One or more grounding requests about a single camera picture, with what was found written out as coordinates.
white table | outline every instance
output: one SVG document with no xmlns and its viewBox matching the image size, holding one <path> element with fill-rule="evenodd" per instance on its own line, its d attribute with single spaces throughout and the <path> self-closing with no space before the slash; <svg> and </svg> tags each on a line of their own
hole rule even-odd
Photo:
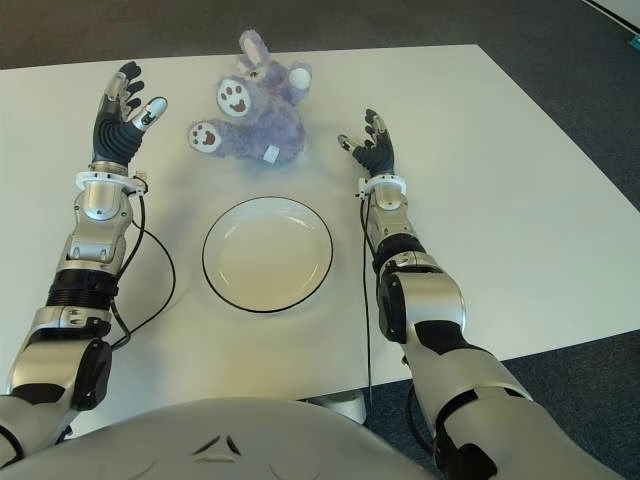
<svg viewBox="0 0 640 480">
<path fill-rule="evenodd" d="M 211 159 L 186 144 L 191 121 L 220 115 L 212 85 L 234 71 L 233 56 L 140 62 L 144 98 L 165 95 L 169 110 L 132 171 L 150 175 L 148 228 L 174 256 L 178 287 L 171 308 L 115 354 L 107 399 L 81 416 L 76 431 L 204 397 L 301 398 L 366 384 L 353 198 L 362 170 L 335 140 L 362 132 L 366 106 L 389 125 L 422 243 L 465 294 L 469 341 L 507 359 L 640 327 L 638 212 L 480 48 L 278 58 L 314 68 L 300 106 L 307 148 L 280 169 Z M 90 159 L 99 94 L 120 64 L 0 71 L 0 376 L 46 299 L 73 226 L 74 175 Z M 324 218 L 334 262 L 302 304 L 250 314 L 209 289 L 200 252 L 222 212 L 268 194 L 302 201 Z M 121 282 L 125 319 L 135 324 L 154 311 L 169 282 L 159 248 L 145 241 Z M 375 383 L 407 378 L 398 346 L 378 333 L 372 310 Z"/>
</svg>

wire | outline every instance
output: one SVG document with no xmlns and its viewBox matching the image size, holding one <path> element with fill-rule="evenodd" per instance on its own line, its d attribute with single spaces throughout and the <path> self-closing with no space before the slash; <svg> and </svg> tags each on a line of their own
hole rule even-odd
<svg viewBox="0 0 640 480">
<path fill-rule="evenodd" d="M 416 422 L 413 418 L 413 399 L 416 398 L 416 387 L 411 382 L 411 388 L 407 392 L 407 400 L 404 403 L 404 417 L 407 420 L 407 426 L 409 427 L 409 431 L 415 438 L 418 445 L 420 445 L 427 454 L 432 457 L 433 456 L 433 445 L 429 444 L 424 437 L 418 431 L 418 427 L 416 426 Z"/>
<path fill-rule="evenodd" d="M 362 240 L 362 290 L 364 294 L 364 312 L 365 321 L 367 322 L 367 385 L 369 387 L 369 405 L 373 409 L 373 389 L 371 387 L 371 325 L 369 321 L 369 297 L 367 295 L 367 245 L 373 254 L 371 248 L 371 240 L 369 239 L 369 233 L 367 227 L 369 225 L 369 202 L 366 202 L 367 214 L 364 215 L 365 200 L 360 202 L 360 224 L 362 225 L 363 240 Z"/>
<path fill-rule="evenodd" d="M 371 255 L 375 255 L 375 252 L 373 250 L 373 244 L 371 243 L 371 239 L 369 238 L 369 232 L 367 230 L 367 227 L 369 226 L 369 204 L 367 202 L 367 218 L 365 219 L 364 216 L 364 199 L 362 199 L 362 201 L 360 202 L 360 225 L 362 226 L 362 231 L 364 232 L 364 238 L 367 242 L 367 245 L 369 245 L 369 251 L 371 252 Z"/>
<path fill-rule="evenodd" d="M 139 196 L 138 199 L 140 200 L 140 224 L 142 225 L 142 227 L 140 228 L 140 233 L 138 234 L 138 238 L 136 239 L 136 243 L 133 246 L 133 249 L 131 249 L 131 253 L 127 257 L 125 262 L 122 264 L 122 267 L 120 268 L 120 271 L 116 275 L 116 277 L 118 279 L 122 278 L 122 275 L 127 270 L 129 265 L 131 264 L 131 260 L 133 260 L 133 257 L 135 257 L 136 253 L 138 253 L 138 249 L 140 248 L 140 244 L 142 243 L 142 237 L 144 237 L 144 227 L 146 225 L 147 216 L 146 216 L 146 212 L 145 212 L 145 208 L 144 208 L 144 199 L 142 198 L 142 195 Z"/>
<path fill-rule="evenodd" d="M 123 346 L 125 346 L 131 340 L 131 335 L 133 333 L 137 332 L 142 327 L 144 327 L 149 322 L 151 322 L 153 319 L 155 319 L 158 315 L 160 315 L 165 310 L 165 308 L 167 308 L 167 305 L 169 305 L 169 302 L 171 302 L 171 299 L 173 298 L 173 294 L 176 291 L 176 267 L 175 267 L 175 264 L 173 263 L 173 258 L 171 258 L 171 254 L 169 253 L 169 250 L 167 250 L 167 248 L 164 246 L 164 244 L 160 241 L 160 239 L 158 237 L 156 237 L 153 233 L 151 233 L 149 230 L 144 228 L 146 219 L 145 219 L 145 213 L 144 213 L 144 202 L 142 201 L 142 197 L 140 197 L 140 213 L 141 213 L 141 215 L 140 215 L 140 225 L 138 225 L 136 223 L 136 221 L 133 220 L 133 225 L 138 230 L 140 230 L 140 235 L 138 236 L 138 239 L 140 239 L 140 242 L 141 242 L 142 241 L 141 238 L 144 236 L 144 234 L 147 234 L 160 246 L 160 248 L 164 252 L 165 256 L 167 257 L 167 260 L 169 260 L 169 265 L 171 267 L 171 291 L 169 292 L 169 295 L 167 296 L 167 299 L 164 301 L 162 306 L 153 315 L 148 317 L 145 321 L 143 321 L 142 323 L 140 323 L 137 327 L 135 327 L 133 329 L 129 329 L 127 324 L 122 319 L 122 316 L 120 315 L 120 312 L 118 312 L 118 309 L 116 307 L 115 301 L 113 299 L 111 300 L 111 312 L 113 313 L 113 317 L 116 319 L 116 322 L 118 323 L 118 326 L 124 332 L 124 336 L 122 336 L 121 338 L 116 340 L 113 343 L 113 345 L 111 346 L 111 348 L 113 350 L 117 350 L 117 349 L 122 348 Z M 136 242 L 136 246 L 134 246 L 134 248 L 131 250 L 131 254 L 129 254 L 129 257 L 127 259 L 128 263 L 131 263 L 131 260 L 133 260 L 135 253 L 137 253 L 137 251 L 138 251 L 137 247 L 140 246 L 140 242 Z M 128 266 L 128 263 L 123 265 L 123 268 L 120 269 L 120 272 L 119 272 L 120 276 L 124 272 L 125 266 Z"/>
<path fill-rule="evenodd" d="M 120 312 L 118 312 L 118 308 L 116 307 L 116 302 L 113 298 L 111 299 L 111 313 L 113 314 L 113 318 L 116 319 L 118 326 L 124 332 L 124 337 L 120 338 L 118 341 L 114 342 L 113 345 L 111 345 L 111 350 L 115 351 L 129 343 L 129 340 L 131 340 L 131 330 L 129 330 L 127 324 L 124 323 L 124 320 L 122 320 Z"/>
</svg>

white plate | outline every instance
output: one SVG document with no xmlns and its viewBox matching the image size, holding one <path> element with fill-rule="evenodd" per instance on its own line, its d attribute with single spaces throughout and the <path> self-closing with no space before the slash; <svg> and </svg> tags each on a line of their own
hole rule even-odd
<svg viewBox="0 0 640 480">
<path fill-rule="evenodd" d="M 220 298 L 250 312 L 277 312 L 317 290 L 333 257 L 329 229 L 309 207 L 281 197 L 247 200 L 213 224 L 202 268 Z"/>
</svg>

plush bunny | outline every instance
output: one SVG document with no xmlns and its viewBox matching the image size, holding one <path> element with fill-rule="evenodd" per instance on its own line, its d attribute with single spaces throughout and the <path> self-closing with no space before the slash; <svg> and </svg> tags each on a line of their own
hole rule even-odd
<svg viewBox="0 0 640 480">
<path fill-rule="evenodd" d="M 291 161 L 304 146 L 305 130 L 294 105 L 309 92 L 311 68 L 297 62 L 286 69 L 272 60 L 252 30 L 242 34 L 240 44 L 245 54 L 238 65 L 245 77 L 224 77 L 215 90 L 218 107 L 231 122 L 196 122 L 189 129 L 188 142 L 213 157 Z"/>
</svg>

floor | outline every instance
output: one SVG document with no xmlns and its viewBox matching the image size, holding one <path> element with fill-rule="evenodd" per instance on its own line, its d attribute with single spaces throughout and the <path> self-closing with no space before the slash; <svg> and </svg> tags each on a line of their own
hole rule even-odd
<svg viewBox="0 0 640 480">
<path fill-rule="evenodd" d="M 640 208 L 640 53 L 580 0 L 0 0 L 0 68 L 236 53 L 247 27 L 273 51 L 477 43 Z M 580 446 L 640 479 L 640 331 L 507 366 Z M 430 466 L 404 424 L 408 387 L 376 387 L 369 426 Z"/>
</svg>

